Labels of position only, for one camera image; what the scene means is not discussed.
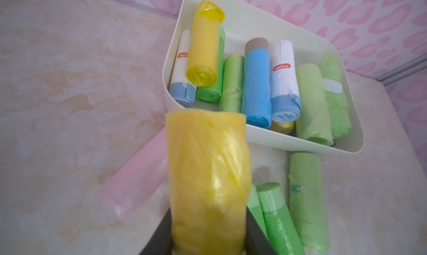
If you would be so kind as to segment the white plastic storage box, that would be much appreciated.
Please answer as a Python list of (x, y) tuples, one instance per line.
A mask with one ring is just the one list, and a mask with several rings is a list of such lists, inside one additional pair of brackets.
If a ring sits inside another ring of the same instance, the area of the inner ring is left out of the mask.
[[(169, 86), (173, 66), (177, 55), (181, 33), (191, 29), (196, 5), (203, 0), (183, 0), (175, 31), (162, 70), (163, 91), (167, 110), (183, 107), (170, 95)], [(226, 32), (225, 54), (244, 54), (245, 44), (254, 38), (265, 38), (270, 44), (279, 40), (290, 40), (293, 44), (296, 66), (319, 64), (327, 53), (339, 55), (327, 40), (299, 28), (285, 20), (269, 14), (241, 0), (211, 0), (225, 13), (221, 24)], [(290, 152), (309, 152), (319, 155), (358, 154), (364, 146), (364, 134), (352, 97), (348, 76), (343, 63), (340, 63), (342, 89), (349, 103), (351, 132), (343, 138), (336, 139), (333, 147), (280, 134), (252, 125), (246, 126), (248, 142), (267, 147), (288, 150)]]

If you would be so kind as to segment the white roll with blue end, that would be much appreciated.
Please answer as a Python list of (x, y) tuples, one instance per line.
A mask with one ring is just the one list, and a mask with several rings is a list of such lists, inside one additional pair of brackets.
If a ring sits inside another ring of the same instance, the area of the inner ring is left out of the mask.
[(280, 40), (270, 49), (272, 120), (291, 123), (300, 118), (301, 98), (292, 42)]

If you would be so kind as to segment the pink trash bag roll left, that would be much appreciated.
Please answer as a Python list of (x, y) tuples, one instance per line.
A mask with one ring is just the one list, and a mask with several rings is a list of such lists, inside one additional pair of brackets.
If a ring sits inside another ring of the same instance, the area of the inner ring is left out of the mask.
[(163, 128), (101, 187), (97, 197), (117, 219), (130, 222), (167, 176), (166, 128)]

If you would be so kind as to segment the large yellow roll front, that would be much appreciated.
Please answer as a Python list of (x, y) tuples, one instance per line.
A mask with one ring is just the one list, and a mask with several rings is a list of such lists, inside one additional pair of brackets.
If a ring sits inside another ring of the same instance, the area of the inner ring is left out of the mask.
[(289, 135), (293, 132), (295, 128), (295, 122), (288, 122), (288, 123), (279, 123), (276, 121), (272, 121), (272, 125), (269, 128), (269, 130), (272, 130), (277, 133)]

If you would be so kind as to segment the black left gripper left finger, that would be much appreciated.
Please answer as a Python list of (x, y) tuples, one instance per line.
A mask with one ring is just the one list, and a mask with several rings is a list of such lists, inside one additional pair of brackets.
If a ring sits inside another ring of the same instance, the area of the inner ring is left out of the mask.
[(169, 209), (139, 255), (172, 255), (172, 217)]

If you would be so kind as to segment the light green roll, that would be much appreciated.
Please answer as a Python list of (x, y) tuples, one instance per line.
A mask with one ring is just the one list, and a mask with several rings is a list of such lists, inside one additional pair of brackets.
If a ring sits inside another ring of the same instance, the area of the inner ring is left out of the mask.
[(332, 146), (331, 120), (321, 71), (315, 64), (296, 69), (301, 98), (300, 118), (296, 121), (296, 136), (303, 140)]
[(324, 54), (319, 64), (333, 139), (345, 137), (352, 130), (349, 117), (350, 106), (342, 86), (341, 65), (341, 59), (335, 53)]
[(330, 238), (320, 157), (306, 152), (293, 153), (289, 185), (290, 214), (303, 247), (327, 255)]

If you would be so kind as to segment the light green roll front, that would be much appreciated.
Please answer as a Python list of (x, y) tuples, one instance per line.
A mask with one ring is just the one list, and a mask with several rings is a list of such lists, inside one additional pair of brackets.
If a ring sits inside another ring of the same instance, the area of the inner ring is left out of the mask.
[(303, 140), (332, 146), (331, 120), (321, 71), (315, 64), (296, 69), (301, 98), (300, 118), (296, 121), (296, 136)]

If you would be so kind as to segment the yellow trash bag roll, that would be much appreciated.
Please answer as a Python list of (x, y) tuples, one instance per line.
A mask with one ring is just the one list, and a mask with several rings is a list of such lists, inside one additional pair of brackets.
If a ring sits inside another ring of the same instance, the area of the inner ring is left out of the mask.
[(220, 26), (224, 19), (224, 12), (211, 0), (195, 7), (186, 77), (196, 87), (210, 87), (217, 82)]
[(180, 255), (240, 255), (252, 189), (246, 117), (202, 109), (166, 115), (172, 239)]

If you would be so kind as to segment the blue trash bag roll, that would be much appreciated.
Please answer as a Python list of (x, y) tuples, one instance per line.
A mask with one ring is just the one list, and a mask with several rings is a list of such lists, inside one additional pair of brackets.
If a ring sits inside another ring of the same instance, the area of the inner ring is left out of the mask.
[(270, 44), (254, 38), (245, 44), (244, 87), (241, 112), (246, 123), (268, 129), (272, 123), (270, 99)]

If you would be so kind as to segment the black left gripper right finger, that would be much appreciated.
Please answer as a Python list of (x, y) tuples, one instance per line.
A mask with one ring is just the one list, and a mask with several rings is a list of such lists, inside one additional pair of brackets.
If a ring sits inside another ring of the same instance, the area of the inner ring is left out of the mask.
[(277, 255), (248, 208), (246, 209), (246, 254)]

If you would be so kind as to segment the bright green roll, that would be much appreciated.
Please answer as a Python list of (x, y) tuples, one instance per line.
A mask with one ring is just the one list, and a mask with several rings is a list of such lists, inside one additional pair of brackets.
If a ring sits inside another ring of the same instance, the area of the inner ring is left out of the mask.
[(222, 96), (222, 78), (224, 66), (224, 47), (225, 47), (226, 34), (224, 29), (220, 28), (219, 40), (219, 57), (218, 57), (218, 76), (214, 85), (205, 88), (198, 88), (196, 98), (198, 100), (208, 103), (218, 103)]

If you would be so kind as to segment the green trash bag roll right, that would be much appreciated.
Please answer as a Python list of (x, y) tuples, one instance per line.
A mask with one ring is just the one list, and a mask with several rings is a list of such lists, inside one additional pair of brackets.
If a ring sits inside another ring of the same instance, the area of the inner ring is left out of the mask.
[(257, 187), (268, 240), (278, 255), (304, 255), (305, 251), (280, 183)]

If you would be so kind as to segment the green trash bag roll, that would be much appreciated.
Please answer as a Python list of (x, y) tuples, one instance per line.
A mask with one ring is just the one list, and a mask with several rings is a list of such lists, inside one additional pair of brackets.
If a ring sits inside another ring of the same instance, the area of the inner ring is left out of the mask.
[(258, 191), (255, 183), (252, 183), (251, 194), (250, 194), (247, 206), (251, 214), (253, 215), (254, 219), (256, 220), (257, 224), (261, 228), (263, 234), (265, 235), (266, 238), (268, 238), (265, 221), (264, 221), (264, 215), (261, 208)]
[(305, 251), (280, 183), (257, 187), (268, 240), (278, 255), (304, 255)]

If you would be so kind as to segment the green trash bag roll left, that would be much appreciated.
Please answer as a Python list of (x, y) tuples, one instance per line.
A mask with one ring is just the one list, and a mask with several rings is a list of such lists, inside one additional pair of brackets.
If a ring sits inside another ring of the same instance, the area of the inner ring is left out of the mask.
[(247, 206), (251, 214), (253, 215), (254, 219), (256, 220), (257, 224), (261, 228), (263, 234), (265, 235), (266, 238), (268, 238), (265, 221), (264, 221), (264, 215), (261, 208), (258, 191), (255, 183), (252, 183), (251, 194), (250, 194)]

